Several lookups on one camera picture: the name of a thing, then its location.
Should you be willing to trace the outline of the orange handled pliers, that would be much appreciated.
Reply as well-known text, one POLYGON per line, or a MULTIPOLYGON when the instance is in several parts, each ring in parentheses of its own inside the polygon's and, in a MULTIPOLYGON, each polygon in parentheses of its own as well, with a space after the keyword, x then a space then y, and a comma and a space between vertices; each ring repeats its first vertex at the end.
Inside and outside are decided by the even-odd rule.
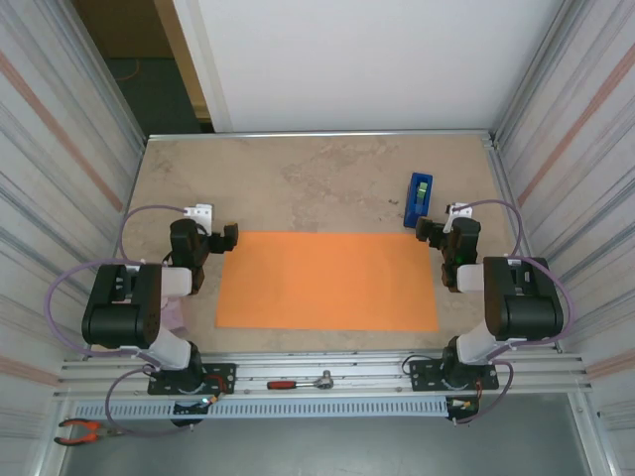
POLYGON ((54 443, 64 447, 83 446, 99 440, 123 436, 124 432, 116 428, 106 426, 99 421, 85 418, 69 418, 58 424, 59 428, 71 428, 77 430, 77 437, 56 436, 54 443))

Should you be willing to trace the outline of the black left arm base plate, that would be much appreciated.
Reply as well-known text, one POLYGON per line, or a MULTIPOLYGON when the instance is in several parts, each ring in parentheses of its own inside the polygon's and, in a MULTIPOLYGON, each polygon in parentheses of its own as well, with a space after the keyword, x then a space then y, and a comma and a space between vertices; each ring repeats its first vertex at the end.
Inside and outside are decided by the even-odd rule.
POLYGON ((147 393, 151 396, 218 396, 233 394, 235 364, 203 363, 200 369, 166 370, 151 374, 147 393))

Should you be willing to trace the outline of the aluminium mounting rail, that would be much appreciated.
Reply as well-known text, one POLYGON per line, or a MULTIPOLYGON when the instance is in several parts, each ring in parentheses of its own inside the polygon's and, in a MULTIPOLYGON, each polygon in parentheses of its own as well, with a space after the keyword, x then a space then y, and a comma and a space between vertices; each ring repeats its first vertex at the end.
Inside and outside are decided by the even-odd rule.
MULTIPOLYGON (((207 363, 233 363, 237 377, 233 397, 266 397, 266 383, 274 380, 308 382, 328 370, 334 388, 320 392, 303 388, 301 397, 393 396, 412 392, 410 379, 403 373, 407 352, 296 352, 296 353, 205 353, 207 363)), ((589 392, 591 383, 580 356, 559 353, 550 347, 512 350, 501 356, 512 364, 511 394, 566 394, 589 392)), ((103 398, 122 374, 139 368, 132 358, 94 358, 63 363, 54 396, 75 400, 103 398)))

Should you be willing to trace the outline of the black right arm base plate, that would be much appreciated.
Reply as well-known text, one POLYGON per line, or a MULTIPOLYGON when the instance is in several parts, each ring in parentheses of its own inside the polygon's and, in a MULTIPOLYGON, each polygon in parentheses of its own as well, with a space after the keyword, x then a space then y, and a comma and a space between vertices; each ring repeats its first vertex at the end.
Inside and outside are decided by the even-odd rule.
POLYGON ((446 364, 442 359, 409 361, 414 392, 498 390, 499 381, 491 365, 446 364))

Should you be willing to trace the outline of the red handled ratchet wrench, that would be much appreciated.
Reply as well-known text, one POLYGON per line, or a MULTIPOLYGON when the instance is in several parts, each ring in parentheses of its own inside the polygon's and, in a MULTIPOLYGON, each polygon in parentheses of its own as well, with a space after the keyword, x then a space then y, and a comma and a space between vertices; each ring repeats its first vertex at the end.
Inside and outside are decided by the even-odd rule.
POLYGON ((333 379, 328 370, 324 370, 322 375, 313 381, 281 380, 270 381, 267 389, 271 391, 286 391, 299 388, 316 388, 319 390, 329 390, 333 388, 333 379))

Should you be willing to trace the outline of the orange cloth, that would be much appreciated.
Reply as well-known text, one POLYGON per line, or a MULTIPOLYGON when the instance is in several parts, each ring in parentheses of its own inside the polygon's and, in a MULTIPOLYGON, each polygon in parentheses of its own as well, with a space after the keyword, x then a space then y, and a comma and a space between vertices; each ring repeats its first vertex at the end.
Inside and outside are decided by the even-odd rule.
POLYGON ((243 232, 224 260, 216 324, 436 332, 429 247, 405 233, 243 232))

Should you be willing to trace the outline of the blue tape dispenser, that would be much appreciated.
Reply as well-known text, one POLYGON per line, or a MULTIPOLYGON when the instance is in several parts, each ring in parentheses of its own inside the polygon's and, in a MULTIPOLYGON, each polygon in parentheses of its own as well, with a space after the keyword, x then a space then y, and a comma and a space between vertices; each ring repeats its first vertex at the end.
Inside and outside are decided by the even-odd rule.
POLYGON ((407 190, 403 226, 415 228, 419 217, 426 217, 429 212, 433 189, 433 177, 431 175, 412 173, 407 190), (416 192, 418 184, 425 181, 428 184, 426 201, 419 205, 416 203, 416 192))

